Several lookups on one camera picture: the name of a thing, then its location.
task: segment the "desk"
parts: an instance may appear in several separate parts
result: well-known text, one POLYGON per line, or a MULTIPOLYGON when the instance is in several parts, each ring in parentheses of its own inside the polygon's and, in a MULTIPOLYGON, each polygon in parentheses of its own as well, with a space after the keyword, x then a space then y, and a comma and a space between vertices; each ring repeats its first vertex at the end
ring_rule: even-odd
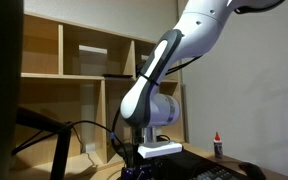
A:
MULTIPOLYGON (((240 162, 239 160, 236 160, 234 158, 230 158, 230 157, 226 157, 224 156, 222 161, 216 161, 214 158, 214 154, 213 152, 209 152, 206 151, 204 149, 192 146, 188 143, 183 143, 183 147, 184 149, 186 149, 187 151, 190 151, 192 153, 195 153, 201 157, 204 157, 206 159, 209 159, 211 161, 217 162, 227 168, 230 168, 234 171, 237 171, 241 174, 245 173, 239 169, 238 167, 238 163, 240 162)), ((124 166, 124 163, 120 162, 116 162, 114 163, 112 166, 105 168, 105 169, 101 169, 99 168, 99 170, 95 173, 86 173, 84 172, 84 175, 79 175, 78 171, 79 171, 79 167, 82 167, 83 165, 78 164, 78 162, 74 162, 74 165, 67 165, 66 168, 66 173, 68 174, 65 178, 67 180, 116 180, 118 177, 120 177, 121 174, 121 169, 124 166)), ((268 169, 264 169, 262 168, 262 171, 264 172, 265 176, 267 177, 268 180, 288 180, 288 176, 270 171, 268 169)), ((28 177, 30 177, 30 179, 32 180, 32 178, 34 179, 35 177, 37 177, 39 180, 47 180, 49 179, 49 175, 48 174, 44 174, 44 175, 38 175, 37 174, 38 169, 35 170, 30 170, 27 171, 27 173, 21 173, 20 176, 18 175, 11 175, 10 179, 16 179, 16 180, 24 180, 27 179, 28 177)))
MULTIPOLYGON (((193 152, 213 162, 217 162, 225 167, 228 167, 234 171, 237 171, 245 175, 244 171, 240 170, 238 167, 238 163, 240 162, 239 160, 224 156, 222 162, 219 162, 215 160, 213 152, 209 152, 204 149, 194 147, 188 143, 183 143, 183 146, 186 150, 190 152, 193 152)), ((120 173, 121 173, 120 170, 122 167, 123 167, 123 164, 119 164, 119 165, 107 168, 105 170, 98 171, 95 174, 85 175, 75 180, 98 180, 98 179, 116 180, 118 177, 120 177, 120 173)), ((267 177, 267 180, 288 180, 288 176, 270 171, 268 169, 264 169, 264 168, 261 168, 261 169, 264 172, 265 176, 267 177)))

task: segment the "white wall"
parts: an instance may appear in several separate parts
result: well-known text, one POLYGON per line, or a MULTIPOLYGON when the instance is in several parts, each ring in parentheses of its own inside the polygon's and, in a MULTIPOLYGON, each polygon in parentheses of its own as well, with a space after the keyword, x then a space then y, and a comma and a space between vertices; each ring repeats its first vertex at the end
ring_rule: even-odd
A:
POLYGON ((25 11, 157 41, 176 23, 176 0, 25 0, 25 11))
POLYGON ((288 1, 229 19, 213 50, 183 70, 190 143, 288 175, 288 1))

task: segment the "black stand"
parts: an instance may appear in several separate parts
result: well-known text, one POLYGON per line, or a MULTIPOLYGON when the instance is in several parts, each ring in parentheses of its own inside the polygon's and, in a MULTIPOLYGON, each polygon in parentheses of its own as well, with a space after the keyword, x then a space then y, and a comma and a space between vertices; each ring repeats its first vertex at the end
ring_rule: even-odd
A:
POLYGON ((162 179, 159 176, 159 164, 154 159, 143 159, 138 153, 139 144, 143 143, 142 129, 132 128, 132 150, 128 158, 127 167, 121 170, 121 177, 118 180, 146 180, 162 179))
MULTIPOLYGON (((16 124, 49 132, 57 132, 68 125, 21 107, 17 112, 16 124)), ((64 179, 70 138, 70 128, 58 134, 50 180, 64 179)))

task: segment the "cable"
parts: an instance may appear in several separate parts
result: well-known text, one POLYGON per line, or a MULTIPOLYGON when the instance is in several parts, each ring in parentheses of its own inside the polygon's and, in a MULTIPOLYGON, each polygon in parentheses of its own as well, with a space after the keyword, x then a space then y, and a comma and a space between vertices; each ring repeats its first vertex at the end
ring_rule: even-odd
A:
POLYGON ((52 136, 54 136, 54 135, 56 135, 56 134, 58 134, 58 133, 57 133, 57 132, 53 132, 53 133, 50 133, 49 135, 43 136, 43 137, 35 140, 35 141, 32 141, 32 142, 30 142, 30 143, 27 143, 26 145, 23 145, 23 146, 21 146, 21 147, 16 147, 15 149, 12 150, 11 155, 14 156, 14 155, 16 155, 18 152, 20 152, 20 151, 22 151, 22 150, 24 150, 24 149, 26 149, 26 148, 28 148, 28 147, 30 147, 30 146, 38 143, 38 142, 41 142, 41 141, 43 141, 43 140, 45 140, 45 139, 47 139, 47 138, 50 138, 50 137, 52 137, 52 136))
POLYGON ((170 137, 163 135, 163 134, 158 135, 157 137, 159 137, 159 138, 165 137, 168 141, 171 141, 170 137))
POLYGON ((165 75, 174 73, 174 72, 176 72, 176 71, 184 68, 185 66, 191 64, 192 62, 196 61, 197 59, 199 59, 199 58, 201 58, 201 57, 202 57, 202 56, 195 57, 195 58, 193 58, 192 60, 190 60, 190 61, 188 61, 188 62, 186 62, 186 63, 184 63, 184 64, 181 64, 181 65, 178 65, 178 66, 176 66, 176 67, 170 68, 170 69, 167 71, 167 73, 165 73, 165 75))
POLYGON ((41 134, 43 132, 43 130, 38 131, 36 134, 34 134, 32 137, 28 138, 26 141, 24 141, 22 144, 20 144, 18 147, 22 147, 25 144, 27 144, 28 142, 30 142, 31 140, 33 140, 35 137, 37 137, 39 134, 41 134))
MULTIPOLYGON (((119 117, 119 115, 120 115, 120 112, 121 112, 121 108, 118 107, 118 109, 117 109, 117 111, 116 111, 116 113, 115 113, 115 116, 114 116, 114 119, 113 119, 112 128, 111 128, 113 133, 115 132, 116 123, 117 123, 117 119, 118 119, 118 117, 119 117)), ((111 138, 111 144, 112 144, 112 147, 113 147, 114 151, 115 151, 119 156, 121 156, 121 157, 124 159, 124 161, 126 162, 126 166, 128 166, 128 155, 127 155, 127 151, 125 150, 124 144, 123 144, 122 142, 119 142, 119 143, 121 144, 122 148, 124 149, 124 153, 125 153, 124 155, 121 154, 121 153, 118 151, 118 147, 117 147, 117 145, 115 144, 114 139, 111 138)))
POLYGON ((78 142, 81 144, 80 153, 83 153, 84 143, 82 142, 82 140, 81 140, 80 136, 78 135, 78 133, 77 133, 77 131, 76 131, 74 126, 73 126, 73 131, 74 131, 74 133, 76 135, 76 138, 77 138, 78 142))

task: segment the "shelf compartment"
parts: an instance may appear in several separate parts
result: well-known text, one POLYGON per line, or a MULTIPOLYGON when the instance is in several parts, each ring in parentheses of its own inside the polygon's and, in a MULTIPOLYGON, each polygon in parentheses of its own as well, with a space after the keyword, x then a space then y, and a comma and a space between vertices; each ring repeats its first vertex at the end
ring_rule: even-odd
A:
POLYGON ((58 23, 24 16, 22 72, 58 74, 58 23))
MULTIPOLYGON (((132 85, 133 82, 131 81, 106 81, 106 124, 109 129, 112 128, 114 117, 118 108, 120 107, 123 97, 130 90, 132 85)), ((131 142, 131 128, 128 124, 126 124, 121 115, 118 116, 114 133, 122 143, 131 142)), ((114 157, 115 151, 111 147, 109 136, 107 136, 107 142, 109 144, 107 158, 110 160, 112 157, 114 157)))
POLYGON ((134 76, 134 42, 127 37, 63 25, 63 72, 69 75, 134 76))
MULTIPOLYGON (((106 97, 105 97, 105 81, 101 81, 100 84, 97 85, 98 88, 95 88, 94 94, 94 107, 95 107, 95 122, 101 124, 104 127, 106 125, 106 97)), ((108 132, 100 127, 95 127, 95 152, 105 164, 108 162, 107 159, 107 144, 106 144, 106 136, 108 132)))
MULTIPOLYGON (((44 116, 60 122, 79 121, 80 87, 67 84, 21 84, 19 104, 44 116)), ((17 125, 14 136, 14 145, 19 145, 33 134, 36 129, 17 125)), ((28 168, 53 161, 57 136, 41 141, 16 155, 16 169, 28 168)), ((80 154, 80 144, 72 132, 69 157, 80 154)))

